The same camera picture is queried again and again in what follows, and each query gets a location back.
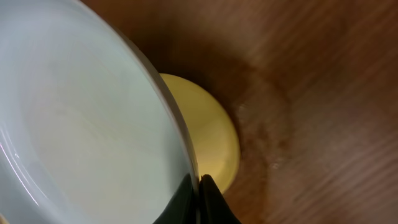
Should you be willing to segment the yellow-green plate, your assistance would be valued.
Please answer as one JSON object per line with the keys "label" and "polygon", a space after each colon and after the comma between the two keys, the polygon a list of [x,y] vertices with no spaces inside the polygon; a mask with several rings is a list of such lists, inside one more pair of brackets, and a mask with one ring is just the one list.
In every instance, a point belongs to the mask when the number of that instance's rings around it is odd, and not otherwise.
{"label": "yellow-green plate", "polygon": [[160,76],[182,112],[199,176],[210,175],[225,193],[238,173],[241,157],[233,121],[216,98],[199,85],[175,75]]}

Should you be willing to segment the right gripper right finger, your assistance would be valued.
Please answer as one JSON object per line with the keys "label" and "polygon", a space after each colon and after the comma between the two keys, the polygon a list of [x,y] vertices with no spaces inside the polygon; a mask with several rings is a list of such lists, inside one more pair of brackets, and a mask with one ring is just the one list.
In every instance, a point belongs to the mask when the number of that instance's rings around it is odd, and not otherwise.
{"label": "right gripper right finger", "polygon": [[210,175],[206,174],[201,177],[199,193],[201,223],[241,224]]}

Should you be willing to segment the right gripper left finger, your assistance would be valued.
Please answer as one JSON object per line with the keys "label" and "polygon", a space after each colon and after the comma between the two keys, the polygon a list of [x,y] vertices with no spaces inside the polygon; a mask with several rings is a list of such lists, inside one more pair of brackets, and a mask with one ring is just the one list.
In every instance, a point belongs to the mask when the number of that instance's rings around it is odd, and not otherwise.
{"label": "right gripper left finger", "polygon": [[196,224],[197,208],[192,180],[187,174],[154,224]]}

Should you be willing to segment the light blue plate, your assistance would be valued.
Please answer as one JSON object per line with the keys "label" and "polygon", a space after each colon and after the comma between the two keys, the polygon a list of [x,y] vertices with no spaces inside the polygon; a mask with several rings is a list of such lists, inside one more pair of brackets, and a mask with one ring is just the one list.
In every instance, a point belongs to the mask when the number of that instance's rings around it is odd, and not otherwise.
{"label": "light blue plate", "polygon": [[1,222],[154,223],[191,147],[156,69],[81,1],[1,2]]}

